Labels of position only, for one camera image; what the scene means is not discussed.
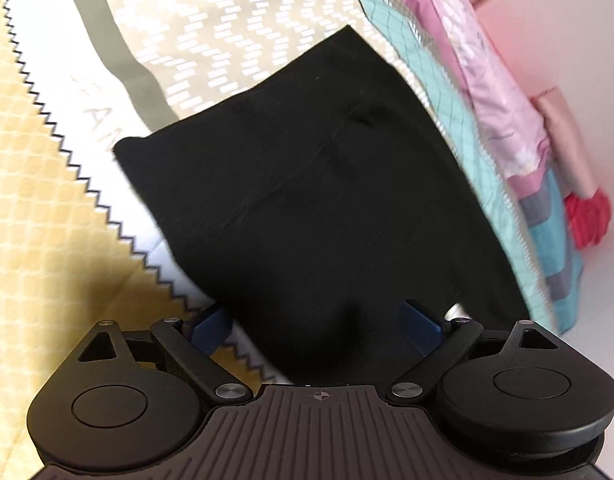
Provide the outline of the blue grey striped pillow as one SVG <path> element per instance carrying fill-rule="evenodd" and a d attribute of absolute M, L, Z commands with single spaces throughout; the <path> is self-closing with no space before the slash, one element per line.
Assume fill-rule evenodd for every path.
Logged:
<path fill-rule="evenodd" d="M 545 277 L 554 331 L 563 335 L 577 322 L 584 263 L 570 233 L 554 170 L 547 169 L 538 191 L 521 198 L 519 204 Z"/>

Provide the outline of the pink floral pillow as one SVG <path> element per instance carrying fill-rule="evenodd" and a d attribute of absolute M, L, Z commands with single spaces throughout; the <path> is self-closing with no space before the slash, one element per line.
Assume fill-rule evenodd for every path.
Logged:
<path fill-rule="evenodd" d="M 470 0 L 401 1 L 435 42 L 516 196 L 537 193 L 549 152 L 544 120 L 490 44 Z"/>

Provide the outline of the black pants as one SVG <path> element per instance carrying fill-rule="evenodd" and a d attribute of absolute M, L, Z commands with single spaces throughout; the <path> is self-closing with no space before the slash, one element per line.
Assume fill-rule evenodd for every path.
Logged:
<path fill-rule="evenodd" d="M 528 316 L 441 133 L 354 29 L 114 152 L 178 266 L 295 384 L 407 372 L 408 299 L 493 330 Z"/>

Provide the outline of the patterned yellow beige bed quilt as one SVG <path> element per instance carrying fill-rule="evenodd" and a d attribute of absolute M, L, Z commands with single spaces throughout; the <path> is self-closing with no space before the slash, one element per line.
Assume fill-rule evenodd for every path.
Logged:
<path fill-rule="evenodd" d="M 138 328 L 207 304 L 114 145 L 254 87 L 344 26 L 410 84 L 474 185 L 531 316 L 558 328 L 520 206 L 399 0 L 0 0 L 0 479 L 39 469 L 27 408 L 94 322 Z"/>

